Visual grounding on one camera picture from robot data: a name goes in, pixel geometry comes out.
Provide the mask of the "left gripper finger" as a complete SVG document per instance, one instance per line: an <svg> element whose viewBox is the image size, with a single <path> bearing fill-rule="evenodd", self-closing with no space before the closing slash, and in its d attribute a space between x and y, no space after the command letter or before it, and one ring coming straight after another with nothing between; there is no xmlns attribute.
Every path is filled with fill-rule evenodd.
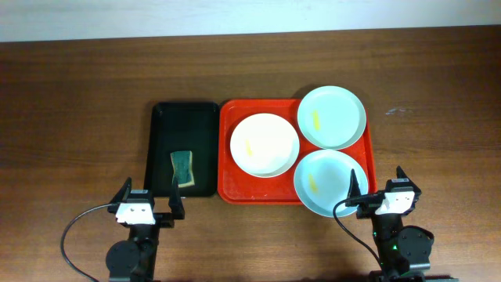
<svg viewBox="0 0 501 282"><path fill-rule="evenodd" d="M127 195L132 188L132 178L128 177L122 187L112 197L110 204L119 204L127 199Z"/></svg>
<svg viewBox="0 0 501 282"><path fill-rule="evenodd" d="M182 199L179 193L178 180L176 177L172 179L168 205L171 209L173 219L185 218L185 209L182 204Z"/></svg>

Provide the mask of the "light blue plate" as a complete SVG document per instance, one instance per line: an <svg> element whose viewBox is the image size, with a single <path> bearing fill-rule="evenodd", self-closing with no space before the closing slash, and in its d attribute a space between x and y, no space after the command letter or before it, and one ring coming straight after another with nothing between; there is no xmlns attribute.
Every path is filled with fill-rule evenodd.
<svg viewBox="0 0 501 282"><path fill-rule="evenodd" d="M361 194L369 192L369 181L361 165L337 150L317 150L298 163L294 172L294 189L304 206L314 213L332 218L345 217L356 211L338 203L348 197L351 173L356 174Z"/></svg>

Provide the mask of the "green and yellow sponge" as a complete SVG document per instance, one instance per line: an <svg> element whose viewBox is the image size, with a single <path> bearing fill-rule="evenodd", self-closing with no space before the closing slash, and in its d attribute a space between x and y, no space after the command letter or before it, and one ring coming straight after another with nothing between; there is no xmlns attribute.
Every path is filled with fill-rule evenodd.
<svg viewBox="0 0 501 282"><path fill-rule="evenodd" d="M195 185L193 176L193 152L191 150L175 151L170 154L173 167L173 181L179 188Z"/></svg>

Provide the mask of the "white plate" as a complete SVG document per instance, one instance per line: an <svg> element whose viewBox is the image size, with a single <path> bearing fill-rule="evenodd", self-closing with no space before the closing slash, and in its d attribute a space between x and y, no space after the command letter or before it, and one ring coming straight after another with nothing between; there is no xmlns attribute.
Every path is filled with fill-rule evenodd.
<svg viewBox="0 0 501 282"><path fill-rule="evenodd" d="M244 118L230 137L230 153L237 166L258 178L288 171L300 150L297 131L285 118L260 113Z"/></svg>

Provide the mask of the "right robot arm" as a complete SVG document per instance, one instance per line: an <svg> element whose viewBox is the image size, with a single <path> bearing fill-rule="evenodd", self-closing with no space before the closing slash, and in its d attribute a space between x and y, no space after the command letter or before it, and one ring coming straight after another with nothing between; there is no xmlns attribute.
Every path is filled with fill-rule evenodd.
<svg viewBox="0 0 501 282"><path fill-rule="evenodd" d="M348 197L338 205L356 207L358 219L370 219L373 250L366 243L354 239L366 248L376 259L379 269L369 273L368 281L454 281L451 276L431 276L425 272L431 268L430 255L434 234L418 226L404 226L402 218L416 207L422 194L421 189L404 173L396 168L396 177L389 179L385 189L376 193L361 194L354 170L350 172Z"/></svg>

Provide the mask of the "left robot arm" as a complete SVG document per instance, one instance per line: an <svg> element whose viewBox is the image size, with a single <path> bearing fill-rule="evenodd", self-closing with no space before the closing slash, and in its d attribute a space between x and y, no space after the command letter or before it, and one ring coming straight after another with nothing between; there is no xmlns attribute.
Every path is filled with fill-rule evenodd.
<svg viewBox="0 0 501 282"><path fill-rule="evenodd" d="M110 281L152 281L154 276L160 230L175 226L185 218L178 180L170 187L169 212L155 212L153 192L134 190L126 179L110 201L107 211L119 224L129 229L127 240L114 244L106 254Z"/></svg>

